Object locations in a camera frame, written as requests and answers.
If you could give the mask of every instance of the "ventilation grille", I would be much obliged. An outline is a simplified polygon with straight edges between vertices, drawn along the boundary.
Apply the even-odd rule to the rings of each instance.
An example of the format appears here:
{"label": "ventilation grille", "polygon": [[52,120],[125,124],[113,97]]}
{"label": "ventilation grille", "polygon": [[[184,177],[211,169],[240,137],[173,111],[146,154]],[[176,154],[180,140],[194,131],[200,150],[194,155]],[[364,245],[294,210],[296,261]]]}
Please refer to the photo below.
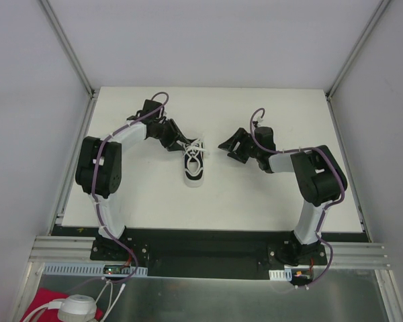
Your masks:
{"label": "ventilation grille", "polygon": [[292,280],[292,272],[289,268],[285,270],[270,270],[269,271],[270,280],[280,280],[284,282],[289,282]]}
{"label": "ventilation grille", "polygon": [[[108,277],[126,277],[133,272],[134,267],[124,268],[122,274],[104,274],[103,264],[74,264],[74,263],[47,263],[43,274],[45,275],[64,275],[64,276],[108,276]],[[148,276],[148,268],[139,267],[134,277]]]}

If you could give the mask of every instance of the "white wall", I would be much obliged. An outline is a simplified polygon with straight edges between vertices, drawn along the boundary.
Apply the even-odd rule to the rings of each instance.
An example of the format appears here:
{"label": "white wall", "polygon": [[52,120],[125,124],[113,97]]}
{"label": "white wall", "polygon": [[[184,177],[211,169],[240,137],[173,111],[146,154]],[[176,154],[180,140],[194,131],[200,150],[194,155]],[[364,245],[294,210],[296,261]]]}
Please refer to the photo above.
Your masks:
{"label": "white wall", "polygon": [[51,0],[93,86],[327,90],[379,0]]}
{"label": "white wall", "polygon": [[388,246],[403,296],[403,0],[392,2],[333,108],[364,217]]}
{"label": "white wall", "polygon": [[57,182],[87,105],[36,1],[0,1],[0,321],[34,236],[45,233]]}

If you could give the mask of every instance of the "red cloth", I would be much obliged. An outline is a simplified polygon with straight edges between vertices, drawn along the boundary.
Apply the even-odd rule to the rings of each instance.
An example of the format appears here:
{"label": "red cloth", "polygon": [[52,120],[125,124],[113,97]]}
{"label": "red cloth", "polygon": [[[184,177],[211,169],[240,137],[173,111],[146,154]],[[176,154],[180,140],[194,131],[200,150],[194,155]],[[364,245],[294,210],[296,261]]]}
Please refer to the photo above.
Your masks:
{"label": "red cloth", "polygon": [[[39,288],[38,292],[36,293],[36,296],[34,297],[34,300],[28,307],[27,311],[24,313],[24,316],[22,317],[21,322],[24,321],[26,316],[29,315],[33,310],[37,309],[38,307],[41,307],[43,304],[49,303],[50,301],[53,301],[56,299],[65,299],[67,297],[69,297],[69,296],[64,293],[52,292],[51,290],[47,290],[45,288]],[[97,320],[100,320],[102,315],[103,315],[103,312],[101,312],[97,308],[97,312],[95,313],[95,318]],[[38,319],[38,322],[60,322],[60,320],[58,320],[58,310],[51,309],[51,310],[44,311],[44,313]]]}

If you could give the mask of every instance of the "metal frame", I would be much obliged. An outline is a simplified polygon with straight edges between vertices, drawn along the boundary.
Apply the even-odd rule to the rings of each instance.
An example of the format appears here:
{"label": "metal frame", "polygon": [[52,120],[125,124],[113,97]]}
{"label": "metal frame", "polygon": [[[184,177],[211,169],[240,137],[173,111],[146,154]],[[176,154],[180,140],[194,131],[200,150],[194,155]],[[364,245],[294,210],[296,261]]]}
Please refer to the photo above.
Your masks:
{"label": "metal frame", "polygon": [[[355,193],[355,186],[353,184],[353,178],[349,171],[349,165],[346,157],[346,150],[341,138],[340,129],[334,116],[333,108],[330,104],[330,100],[336,93],[337,89],[341,85],[344,77],[352,67],[358,54],[369,39],[371,33],[375,29],[377,23],[386,12],[389,4],[392,0],[381,0],[376,7],[370,20],[367,22],[364,30],[359,36],[357,42],[353,46],[350,54],[348,55],[345,63],[342,65],[336,79],[334,80],[330,90],[328,91],[326,98],[328,106],[331,112],[332,121],[336,130],[339,146],[343,153],[345,167],[348,172],[351,189],[356,196],[357,208],[361,212],[361,207]],[[45,13],[45,16],[50,24],[50,27],[56,34],[56,37],[64,50],[64,53],[69,59],[70,64],[75,69],[81,84],[84,86],[86,92],[90,96],[90,101],[85,112],[81,128],[79,131],[78,139],[73,148],[73,154],[69,165],[67,166],[67,172],[64,176],[62,189],[60,190],[59,198],[57,198],[54,206],[55,216],[58,213],[64,211],[66,200],[69,196],[69,191],[72,183],[72,177],[75,171],[75,164],[77,159],[77,152],[79,151],[81,141],[91,120],[91,116],[95,107],[97,96],[87,75],[85,74],[75,51],[73,50],[69,39],[67,38],[49,0],[38,0],[40,7]],[[56,217],[52,221],[52,227],[55,223]],[[47,262],[76,262],[76,263],[92,263],[89,259],[91,252],[91,244],[93,242],[92,237],[48,237],[38,236],[34,242],[34,247],[28,261],[26,273],[24,274],[24,280],[17,296],[17,303],[13,310],[13,321],[19,321],[18,317],[21,317],[22,313],[32,300],[39,285],[40,277],[43,273],[45,263]],[[398,294],[396,283],[394,280],[392,267],[389,262],[388,255],[386,254],[385,247],[381,244],[375,243],[332,243],[335,250],[335,256],[333,259],[332,269],[364,269],[375,270],[377,280],[379,282],[379,288],[382,293],[384,305],[388,312],[388,318],[390,321],[399,322],[403,321],[403,305],[400,295]]]}

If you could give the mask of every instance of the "white table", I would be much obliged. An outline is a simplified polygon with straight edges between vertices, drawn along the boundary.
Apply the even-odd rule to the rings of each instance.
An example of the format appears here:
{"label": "white table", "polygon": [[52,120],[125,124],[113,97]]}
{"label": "white table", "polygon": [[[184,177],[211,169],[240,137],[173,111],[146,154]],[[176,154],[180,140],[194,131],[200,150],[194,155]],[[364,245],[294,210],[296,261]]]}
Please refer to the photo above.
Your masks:
{"label": "white table", "polygon": [[[127,227],[289,231],[299,219],[303,198],[294,174],[266,174],[256,160],[241,164],[219,150],[249,118],[266,108],[263,125],[273,128],[278,149],[326,144],[345,171],[324,93],[300,89],[102,87],[88,135],[104,136],[142,109],[145,99],[166,91],[167,116],[188,138],[204,135],[210,155],[204,183],[183,182],[181,152],[168,152],[152,138],[123,155],[121,210]],[[62,222],[95,227],[93,205],[74,183]],[[361,232],[351,189],[333,207],[324,231]]]}

